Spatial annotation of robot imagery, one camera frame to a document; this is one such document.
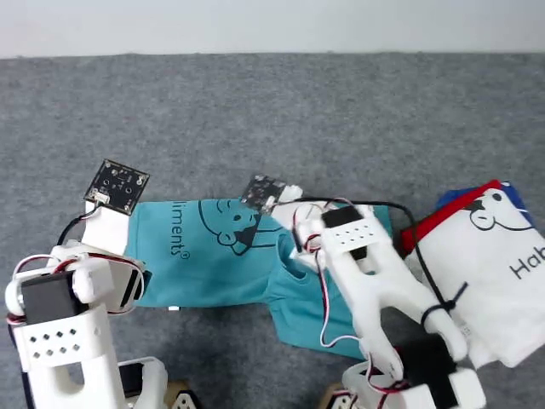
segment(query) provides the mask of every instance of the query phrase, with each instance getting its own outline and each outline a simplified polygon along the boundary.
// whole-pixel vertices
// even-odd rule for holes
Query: gray carpet
[[[104,157],[152,173],[144,200],[231,197],[261,171],[418,216],[446,189],[499,177],[543,231],[544,67],[545,55],[0,60],[0,285],[49,251]],[[139,308],[112,325],[120,360],[157,356],[205,408],[312,408],[353,363],[283,345],[260,305]],[[396,315],[385,325],[414,331]],[[0,332],[0,406],[21,408]],[[542,406],[544,368],[542,349],[514,370],[480,370],[489,407]]]

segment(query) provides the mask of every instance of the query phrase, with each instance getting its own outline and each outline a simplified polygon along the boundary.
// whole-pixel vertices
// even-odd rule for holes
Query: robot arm
[[[87,211],[101,207],[86,220],[83,242],[70,240],[38,257],[49,259],[45,268],[14,272],[5,298],[29,406],[166,409],[163,363],[151,357],[118,363],[108,322],[109,314],[128,313],[145,290],[143,263],[122,254],[146,180],[105,161],[86,195]],[[81,365],[84,384],[71,380],[73,364]]]
[[[350,204],[334,210],[320,209],[324,203],[305,204],[299,197],[283,198],[297,189],[266,176],[256,176],[243,195],[243,202],[271,213],[294,234],[293,257],[308,265],[327,267],[353,316],[359,346],[368,361],[350,368],[343,376],[345,387],[358,397],[355,406],[366,409],[478,409],[485,396],[474,371],[462,369],[468,346],[465,338],[443,309],[435,309],[425,321],[429,334],[424,340],[396,349],[381,325],[381,310],[395,307],[416,322],[439,303],[406,267],[392,240],[374,216],[371,207]],[[319,245],[308,246],[311,240]],[[309,254],[319,249],[319,253]],[[382,375],[370,377],[373,369]],[[392,390],[404,381],[409,388]]]

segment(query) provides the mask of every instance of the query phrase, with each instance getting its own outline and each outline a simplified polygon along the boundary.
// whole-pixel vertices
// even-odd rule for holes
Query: red stripe
[[[458,199],[451,201],[449,204],[446,204],[441,209],[437,210],[432,215],[426,217],[424,220],[418,223],[416,228],[416,239],[417,241],[422,240],[426,235],[434,230],[441,222],[448,219],[454,215],[460,209],[468,206],[475,199],[483,195],[488,189],[501,189],[502,184],[498,180],[489,181],[481,187],[477,187],[460,196]],[[410,254],[415,248],[415,240],[412,235],[412,228],[406,228],[401,232],[401,247],[403,248],[405,254]]]

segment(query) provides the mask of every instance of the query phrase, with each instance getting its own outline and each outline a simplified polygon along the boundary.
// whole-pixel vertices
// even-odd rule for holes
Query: teal shirt
[[[375,208],[391,231],[387,208]],[[142,260],[152,279],[139,305],[269,306],[281,341],[362,359],[358,343],[319,345],[323,322],[318,276],[290,258],[291,234],[238,199],[147,202],[130,219],[127,255]],[[353,334],[352,316],[327,275],[330,324],[326,340]]]

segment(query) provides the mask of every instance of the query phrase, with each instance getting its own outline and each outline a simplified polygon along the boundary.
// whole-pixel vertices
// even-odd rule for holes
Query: folded clothing
[[[401,234],[418,266],[413,234]],[[463,194],[417,227],[422,256],[445,299],[469,287],[452,311],[476,367],[516,366],[545,342],[545,239],[499,181]]]
[[[391,233],[386,207],[376,216]],[[218,307],[268,304],[281,341],[362,359],[358,343],[319,343],[322,292],[316,273],[290,258],[288,230],[238,199],[147,202],[130,219],[127,254],[146,263],[152,279],[139,305]],[[352,315],[328,278],[327,338],[354,334]]]
[[[509,200],[511,200],[511,203],[520,210],[522,213],[522,216],[528,220],[528,222],[535,226],[534,221],[531,218],[530,213],[528,210],[526,210],[525,202],[522,200],[522,198],[519,195],[519,192],[513,186],[513,184],[510,181],[503,181],[501,183],[502,191],[505,192],[505,194],[509,197]],[[477,189],[477,187],[468,187],[465,189],[457,189],[457,190],[449,190],[443,194],[437,201],[437,204],[435,205],[435,209],[438,210],[445,205],[449,204],[451,201],[458,199],[459,197],[463,196],[466,193],[469,193],[473,190]]]

